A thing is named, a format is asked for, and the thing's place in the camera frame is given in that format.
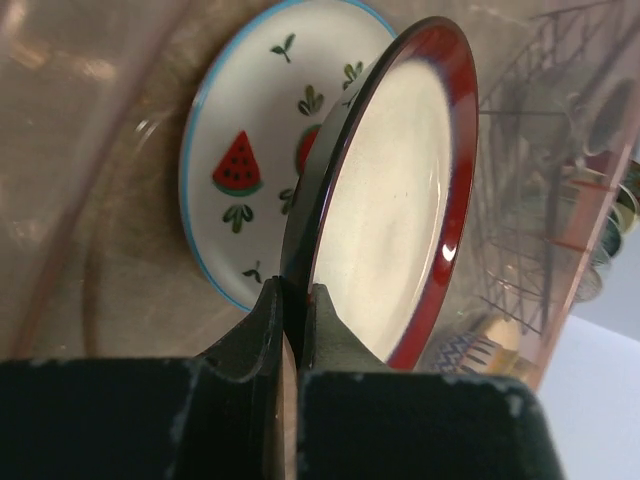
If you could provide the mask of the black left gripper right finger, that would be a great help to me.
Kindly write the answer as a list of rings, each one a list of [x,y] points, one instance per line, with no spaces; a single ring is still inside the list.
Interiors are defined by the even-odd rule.
[[[298,383],[299,479],[562,479],[534,393],[501,376],[394,373],[347,342]]]

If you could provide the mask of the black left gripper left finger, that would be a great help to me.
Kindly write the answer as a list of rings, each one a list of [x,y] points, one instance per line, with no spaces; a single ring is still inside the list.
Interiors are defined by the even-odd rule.
[[[279,479],[283,294],[191,358],[1,365],[5,479]]]

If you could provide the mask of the red rimmed cream plate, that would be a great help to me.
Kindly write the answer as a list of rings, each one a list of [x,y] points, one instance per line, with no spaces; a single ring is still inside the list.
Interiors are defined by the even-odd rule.
[[[296,364],[318,350],[327,294],[358,347],[414,367],[454,273],[479,119],[462,29],[433,16],[404,30],[342,93],[294,191],[280,260]]]

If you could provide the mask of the white watermelon pattern plate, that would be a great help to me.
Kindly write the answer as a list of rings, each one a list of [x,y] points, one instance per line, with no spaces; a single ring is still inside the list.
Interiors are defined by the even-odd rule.
[[[360,1],[283,1],[241,27],[208,69],[185,126],[179,203],[197,264],[235,307],[250,310],[278,273],[319,130],[394,36]]]

